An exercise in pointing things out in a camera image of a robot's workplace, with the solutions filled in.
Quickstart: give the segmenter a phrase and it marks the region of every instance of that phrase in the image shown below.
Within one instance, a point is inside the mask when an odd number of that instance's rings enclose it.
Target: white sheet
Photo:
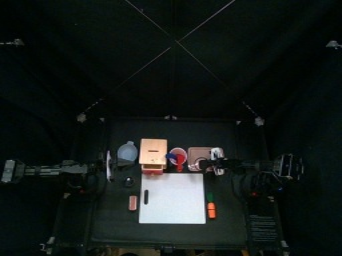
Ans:
[[[148,203],[144,203],[145,190]],[[141,177],[139,223],[205,224],[203,174]]]

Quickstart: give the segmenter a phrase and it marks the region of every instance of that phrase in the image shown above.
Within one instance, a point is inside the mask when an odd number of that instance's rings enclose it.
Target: black tent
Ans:
[[[279,203],[294,255],[338,255],[340,8],[336,0],[2,0],[1,163],[92,157],[78,151],[98,141],[102,120],[251,124],[267,146],[256,157],[291,152],[306,162]],[[247,146],[252,136],[241,129]],[[1,187],[8,255],[48,238],[52,190]]]

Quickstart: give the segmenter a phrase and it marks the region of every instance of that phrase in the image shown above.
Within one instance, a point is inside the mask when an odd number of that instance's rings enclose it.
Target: orange box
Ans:
[[[167,140],[141,139],[139,164],[144,174],[163,174],[167,166]]]

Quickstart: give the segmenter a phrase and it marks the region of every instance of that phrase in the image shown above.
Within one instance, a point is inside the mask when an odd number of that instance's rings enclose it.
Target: pink object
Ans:
[[[176,170],[181,172],[183,170],[183,163],[185,162],[185,157],[180,154],[176,154]]]
[[[171,154],[176,155],[176,160],[169,158],[169,162],[176,165],[177,171],[181,172],[183,164],[187,161],[187,152],[183,148],[172,148],[169,151]]]

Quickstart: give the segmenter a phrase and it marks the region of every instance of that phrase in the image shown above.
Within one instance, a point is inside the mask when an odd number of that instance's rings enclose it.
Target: light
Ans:
[[[14,39],[13,42],[0,42],[0,46],[1,45],[14,45],[17,47],[17,46],[24,46],[25,44],[21,39]]]
[[[342,45],[338,44],[338,42],[336,42],[335,40],[331,40],[331,41],[327,43],[326,47],[328,47],[328,48],[335,48],[335,50],[338,50],[338,48],[342,48]]]

